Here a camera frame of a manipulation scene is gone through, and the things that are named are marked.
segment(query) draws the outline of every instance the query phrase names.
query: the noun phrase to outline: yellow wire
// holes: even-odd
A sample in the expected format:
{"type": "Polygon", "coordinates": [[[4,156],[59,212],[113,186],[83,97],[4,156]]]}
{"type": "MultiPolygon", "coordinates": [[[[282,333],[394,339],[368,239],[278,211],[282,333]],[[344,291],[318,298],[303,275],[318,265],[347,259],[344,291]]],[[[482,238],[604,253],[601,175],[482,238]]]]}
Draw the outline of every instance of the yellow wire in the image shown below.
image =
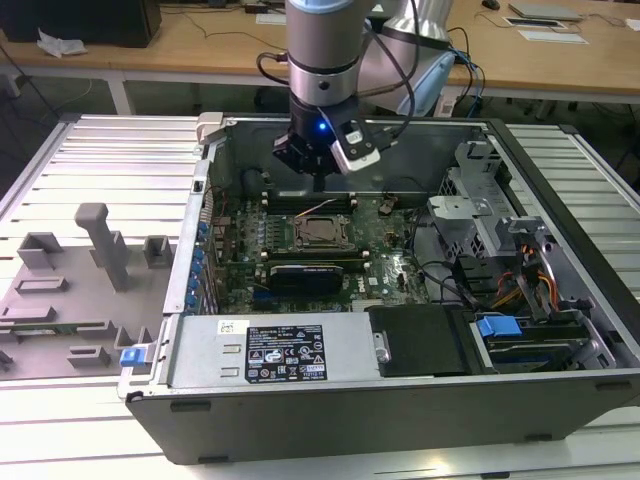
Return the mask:
{"type": "Polygon", "coordinates": [[[511,300],[513,300],[518,294],[520,293],[520,290],[514,290],[513,292],[511,292],[510,294],[508,294],[506,297],[498,300],[496,303],[494,303],[491,308],[497,308],[500,307],[502,305],[504,305],[505,303],[510,302],[511,300]]]}

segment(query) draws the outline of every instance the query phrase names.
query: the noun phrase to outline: sticker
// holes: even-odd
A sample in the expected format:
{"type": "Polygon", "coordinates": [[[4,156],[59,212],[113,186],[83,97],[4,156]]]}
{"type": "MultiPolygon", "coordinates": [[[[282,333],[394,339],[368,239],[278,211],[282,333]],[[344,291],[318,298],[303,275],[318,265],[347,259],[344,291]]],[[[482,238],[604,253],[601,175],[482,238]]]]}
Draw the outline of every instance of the sticker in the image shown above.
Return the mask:
{"type": "Polygon", "coordinates": [[[249,383],[326,380],[326,363],[322,325],[247,329],[249,383]]]}
{"type": "Polygon", "coordinates": [[[30,336],[37,336],[37,335],[55,335],[56,332],[55,330],[38,329],[38,330],[23,330],[23,331],[18,330],[17,332],[15,332],[15,334],[18,337],[30,337],[30,336]]]}
{"type": "Polygon", "coordinates": [[[220,320],[218,335],[244,335],[249,328],[249,320],[220,320]]]}

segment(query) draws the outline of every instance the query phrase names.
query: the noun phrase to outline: power supply label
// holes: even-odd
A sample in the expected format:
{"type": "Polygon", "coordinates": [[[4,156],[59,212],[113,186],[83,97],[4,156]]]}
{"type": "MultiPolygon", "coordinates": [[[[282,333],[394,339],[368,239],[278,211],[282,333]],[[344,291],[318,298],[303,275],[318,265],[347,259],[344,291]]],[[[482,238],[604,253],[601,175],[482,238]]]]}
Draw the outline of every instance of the power supply label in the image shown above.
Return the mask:
{"type": "Polygon", "coordinates": [[[249,383],[327,379],[322,325],[249,327],[246,352],[249,383]]]}

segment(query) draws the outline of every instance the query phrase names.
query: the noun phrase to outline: black plastic cover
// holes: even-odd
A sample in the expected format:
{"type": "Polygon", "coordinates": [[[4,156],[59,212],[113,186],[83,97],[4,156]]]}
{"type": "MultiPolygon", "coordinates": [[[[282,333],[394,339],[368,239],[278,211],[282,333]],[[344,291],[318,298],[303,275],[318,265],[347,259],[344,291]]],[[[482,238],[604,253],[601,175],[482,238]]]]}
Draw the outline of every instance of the black plastic cover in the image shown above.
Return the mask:
{"type": "Polygon", "coordinates": [[[383,377],[478,375],[485,371],[465,314],[456,306],[372,307],[373,333],[386,336],[391,360],[383,377]]]}

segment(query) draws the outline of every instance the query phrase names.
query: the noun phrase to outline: metal rail table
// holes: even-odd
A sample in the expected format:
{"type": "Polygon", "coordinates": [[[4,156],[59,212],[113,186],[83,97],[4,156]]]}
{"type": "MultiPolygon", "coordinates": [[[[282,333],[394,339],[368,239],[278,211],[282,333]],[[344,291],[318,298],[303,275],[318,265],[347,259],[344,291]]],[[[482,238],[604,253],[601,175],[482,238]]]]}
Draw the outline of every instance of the metal rail table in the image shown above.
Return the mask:
{"type": "MultiPolygon", "coordinates": [[[[0,288],[20,266],[27,231],[52,231],[61,245],[86,245],[76,206],[105,201],[109,224],[129,243],[149,231],[176,242],[190,175],[200,150],[195,118],[83,116],[62,123],[0,202],[0,288]]],[[[640,295],[640,201],[577,134],[510,125],[561,199],[640,295]]],[[[519,185],[521,203],[535,214],[519,185]]],[[[160,448],[116,396],[117,377],[0,383],[0,478],[187,479],[486,478],[636,479],[640,408],[621,406],[564,441],[415,452],[182,467],[160,448]]]]}

